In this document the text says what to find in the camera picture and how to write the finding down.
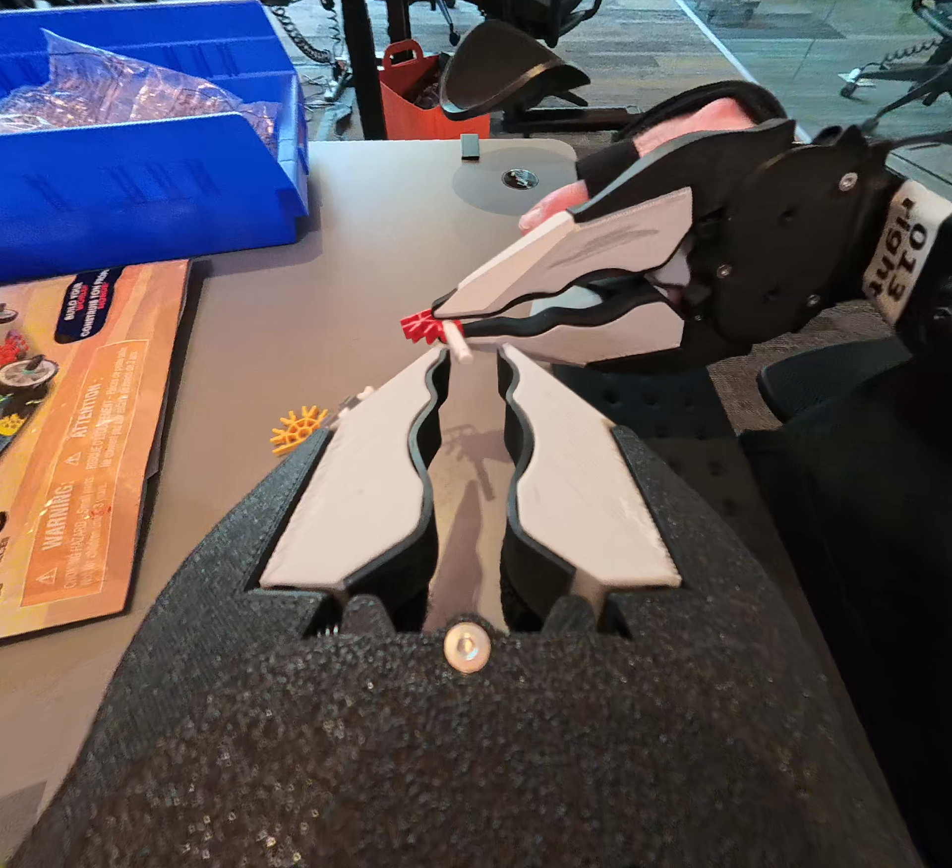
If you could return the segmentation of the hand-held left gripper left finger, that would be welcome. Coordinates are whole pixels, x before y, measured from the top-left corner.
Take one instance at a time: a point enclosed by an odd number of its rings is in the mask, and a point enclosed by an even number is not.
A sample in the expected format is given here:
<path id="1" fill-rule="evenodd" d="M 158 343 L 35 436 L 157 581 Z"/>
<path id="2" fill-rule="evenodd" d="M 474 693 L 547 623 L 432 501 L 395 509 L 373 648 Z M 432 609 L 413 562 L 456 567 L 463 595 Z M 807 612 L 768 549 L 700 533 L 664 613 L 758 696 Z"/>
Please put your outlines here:
<path id="1" fill-rule="evenodd" d="M 421 593 L 438 541 L 428 470 L 451 360 L 431 348 L 341 418 L 260 577 L 262 588 Z"/>

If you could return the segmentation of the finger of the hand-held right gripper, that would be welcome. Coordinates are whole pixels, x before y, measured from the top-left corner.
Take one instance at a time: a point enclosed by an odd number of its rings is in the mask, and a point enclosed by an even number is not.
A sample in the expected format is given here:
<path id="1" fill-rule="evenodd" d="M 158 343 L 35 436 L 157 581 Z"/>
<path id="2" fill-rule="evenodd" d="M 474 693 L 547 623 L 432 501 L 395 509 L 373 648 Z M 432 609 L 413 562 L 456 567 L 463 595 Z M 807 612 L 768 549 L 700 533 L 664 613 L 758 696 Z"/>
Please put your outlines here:
<path id="1" fill-rule="evenodd" d="M 658 289 L 570 289 L 535 301 L 527 316 L 461 328 L 468 346 L 480 351 L 510 344 L 539 362 L 587 366 L 679 348 L 684 317 Z"/>
<path id="2" fill-rule="evenodd" d="M 692 222 L 689 187 L 596 220 L 581 221 L 564 210 L 462 279 L 432 314 L 483 318 L 532 295 L 558 294 L 587 274 L 663 267 Z"/>

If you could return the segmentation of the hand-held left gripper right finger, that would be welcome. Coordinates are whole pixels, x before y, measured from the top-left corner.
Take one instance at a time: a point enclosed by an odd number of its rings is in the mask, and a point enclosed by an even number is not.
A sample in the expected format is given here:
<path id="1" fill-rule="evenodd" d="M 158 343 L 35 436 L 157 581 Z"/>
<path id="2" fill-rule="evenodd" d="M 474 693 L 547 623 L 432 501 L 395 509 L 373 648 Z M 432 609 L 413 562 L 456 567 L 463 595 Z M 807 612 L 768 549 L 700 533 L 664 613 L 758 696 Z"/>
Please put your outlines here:
<path id="1" fill-rule="evenodd" d="M 522 599 L 677 588 L 616 425 L 515 347 L 498 355 L 514 462 L 502 562 Z"/>

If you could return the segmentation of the red connector with white rod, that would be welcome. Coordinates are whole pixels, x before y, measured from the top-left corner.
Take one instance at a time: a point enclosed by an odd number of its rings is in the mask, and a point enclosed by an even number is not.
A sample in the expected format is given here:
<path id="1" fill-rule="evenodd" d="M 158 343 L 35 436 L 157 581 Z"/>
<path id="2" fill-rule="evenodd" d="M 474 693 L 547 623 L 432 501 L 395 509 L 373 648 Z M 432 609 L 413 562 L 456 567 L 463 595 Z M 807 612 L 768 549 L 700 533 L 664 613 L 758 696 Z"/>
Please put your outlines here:
<path id="1" fill-rule="evenodd" d="M 401 318 L 400 327 L 404 336 L 412 343 L 440 343 L 449 350 L 456 362 L 473 362 L 473 352 L 464 335 L 463 325 L 458 320 L 439 320 L 431 310 L 424 310 Z"/>

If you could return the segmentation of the person's right hand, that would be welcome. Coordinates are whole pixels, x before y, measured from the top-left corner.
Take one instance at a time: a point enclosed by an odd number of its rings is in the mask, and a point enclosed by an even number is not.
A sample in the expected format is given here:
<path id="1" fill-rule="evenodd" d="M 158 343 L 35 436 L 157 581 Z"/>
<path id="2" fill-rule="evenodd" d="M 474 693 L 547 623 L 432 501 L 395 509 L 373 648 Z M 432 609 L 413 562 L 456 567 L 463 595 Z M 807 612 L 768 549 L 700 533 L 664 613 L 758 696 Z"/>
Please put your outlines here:
<path id="1" fill-rule="evenodd" d="M 577 179 L 544 198 L 519 220 L 519 231 L 528 234 L 550 217 L 586 203 L 610 185 L 637 160 L 662 144 L 687 134 L 703 131 L 738 131 L 754 126 L 755 121 L 732 98 L 721 98 L 693 113 L 669 118 L 660 124 L 608 145 L 578 161 Z"/>

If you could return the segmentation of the yellow connector piece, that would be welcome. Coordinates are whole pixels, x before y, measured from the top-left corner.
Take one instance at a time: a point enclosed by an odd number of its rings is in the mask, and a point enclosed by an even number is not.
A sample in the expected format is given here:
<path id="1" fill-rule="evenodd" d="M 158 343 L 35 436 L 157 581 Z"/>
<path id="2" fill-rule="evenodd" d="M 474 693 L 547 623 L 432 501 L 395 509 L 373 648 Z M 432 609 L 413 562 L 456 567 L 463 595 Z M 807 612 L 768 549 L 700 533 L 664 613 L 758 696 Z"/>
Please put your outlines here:
<path id="1" fill-rule="evenodd" d="M 294 451 L 322 428 L 328 414 L 326 408 L 304 405 L 281 416 L 279 424 L 270 432 L 268 443 L 271 454 L 281 457 Z"/>

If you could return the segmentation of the red bag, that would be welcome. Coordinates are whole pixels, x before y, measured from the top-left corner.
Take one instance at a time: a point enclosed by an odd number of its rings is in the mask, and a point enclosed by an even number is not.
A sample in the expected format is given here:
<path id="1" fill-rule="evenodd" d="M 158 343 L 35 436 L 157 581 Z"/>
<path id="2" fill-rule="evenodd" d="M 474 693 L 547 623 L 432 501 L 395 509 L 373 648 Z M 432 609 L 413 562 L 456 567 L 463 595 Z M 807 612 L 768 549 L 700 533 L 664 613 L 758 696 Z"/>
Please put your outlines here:
<path id="1" fill-rule="evenodd" d="M 390 44 L 378 69 L 389 140 L 454 140 L 464 134 L 490 137 L 487 114 L 450 120 L 440 107 L 441 62 L 414 39 Z"/>

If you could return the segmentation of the person's dark clothing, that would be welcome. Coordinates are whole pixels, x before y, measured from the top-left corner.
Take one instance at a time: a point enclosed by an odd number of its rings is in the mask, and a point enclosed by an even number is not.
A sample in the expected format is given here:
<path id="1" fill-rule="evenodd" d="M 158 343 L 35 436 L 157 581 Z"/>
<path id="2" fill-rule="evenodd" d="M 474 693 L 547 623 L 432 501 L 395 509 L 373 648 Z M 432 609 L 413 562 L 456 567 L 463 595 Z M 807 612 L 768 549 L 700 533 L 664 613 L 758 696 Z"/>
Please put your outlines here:
<path id="1" fill-rule="evenodd" d="M 895 339 L 765 367 L 740 439 L 911 837 L 951 864 L 950 352 Z"/>

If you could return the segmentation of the orange toy package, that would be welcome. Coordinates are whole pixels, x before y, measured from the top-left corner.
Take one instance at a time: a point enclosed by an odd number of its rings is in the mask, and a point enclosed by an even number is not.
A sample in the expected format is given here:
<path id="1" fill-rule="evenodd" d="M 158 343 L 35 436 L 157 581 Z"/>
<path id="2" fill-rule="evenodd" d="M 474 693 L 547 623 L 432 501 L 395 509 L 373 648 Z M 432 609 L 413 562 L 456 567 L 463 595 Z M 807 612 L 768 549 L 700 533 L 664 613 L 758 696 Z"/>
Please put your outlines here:
<path id="1" fill-rule="evenodd" d="M 122 612 L 189 260 L 1 289 L 1 638 Z"/>

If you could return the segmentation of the blue plastic bin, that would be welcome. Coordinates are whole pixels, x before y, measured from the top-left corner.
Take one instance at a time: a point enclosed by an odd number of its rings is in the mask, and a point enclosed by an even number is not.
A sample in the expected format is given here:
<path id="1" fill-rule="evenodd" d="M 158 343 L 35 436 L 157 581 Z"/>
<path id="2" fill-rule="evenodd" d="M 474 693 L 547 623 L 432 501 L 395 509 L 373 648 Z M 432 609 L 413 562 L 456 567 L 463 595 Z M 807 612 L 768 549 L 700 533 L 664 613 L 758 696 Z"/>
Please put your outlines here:
<path id="1" fill-rule="evenodd" d="M 1 95 L 49 76 L 48 30 L 197 76 L 246 102 L 280 102 L 306 140 L 303 93 L 271 16 L 257 0 L 80 5 L 1 13 Z"/>
<path id="2" fill-rule="evenodd" d="M 2 136 L 2 284 L 293 243 L 303 110 L 273 154 L 237 113 Z"/>

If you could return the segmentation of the clear plastic bag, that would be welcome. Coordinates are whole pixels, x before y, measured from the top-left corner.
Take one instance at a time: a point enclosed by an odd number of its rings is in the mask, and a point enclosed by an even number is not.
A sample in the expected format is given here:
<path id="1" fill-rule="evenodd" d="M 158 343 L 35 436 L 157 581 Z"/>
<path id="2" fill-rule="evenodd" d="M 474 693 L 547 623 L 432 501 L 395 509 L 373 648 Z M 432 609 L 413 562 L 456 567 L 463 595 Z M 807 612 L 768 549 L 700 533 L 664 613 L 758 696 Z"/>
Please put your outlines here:
<path id="1" fill-rule="evenodd" d="M 214 83 L 43 30 L 49 79 L 15 89 L 1 104 L 1 133 L 168 121 L 236 113 L 273 155 L 279 105 L 247 104 Z"/>

